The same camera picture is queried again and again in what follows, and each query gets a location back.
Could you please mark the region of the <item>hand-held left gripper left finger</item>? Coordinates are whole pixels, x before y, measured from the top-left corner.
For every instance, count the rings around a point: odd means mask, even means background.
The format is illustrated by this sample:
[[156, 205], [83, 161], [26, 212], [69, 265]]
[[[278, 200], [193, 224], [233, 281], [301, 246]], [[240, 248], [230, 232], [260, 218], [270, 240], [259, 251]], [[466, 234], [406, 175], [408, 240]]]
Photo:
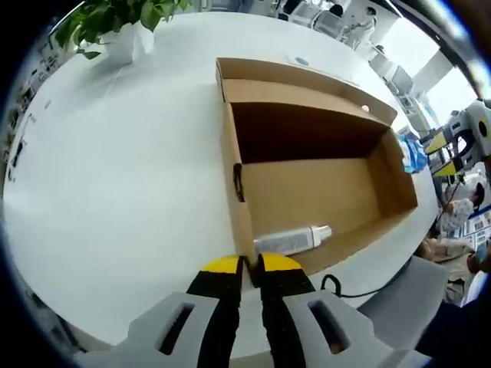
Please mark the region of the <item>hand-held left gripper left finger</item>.
[[109, 350], [82, 353], [79, 367], [228, 367], [239, 326], [244, 260], [225, 256], [133, 320]]

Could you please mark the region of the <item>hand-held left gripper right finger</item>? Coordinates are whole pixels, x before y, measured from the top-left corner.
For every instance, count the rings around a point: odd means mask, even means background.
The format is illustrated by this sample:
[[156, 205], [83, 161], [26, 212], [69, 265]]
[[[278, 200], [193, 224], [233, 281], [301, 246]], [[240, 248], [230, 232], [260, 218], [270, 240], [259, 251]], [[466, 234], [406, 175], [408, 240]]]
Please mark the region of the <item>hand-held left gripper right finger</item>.
[[262, 322], [276, 367], [424, 367], [415, 350], [397, 350], [371, 320], [329, 290], [318, 290], [301, 265], [261, 253], [255, 277]]

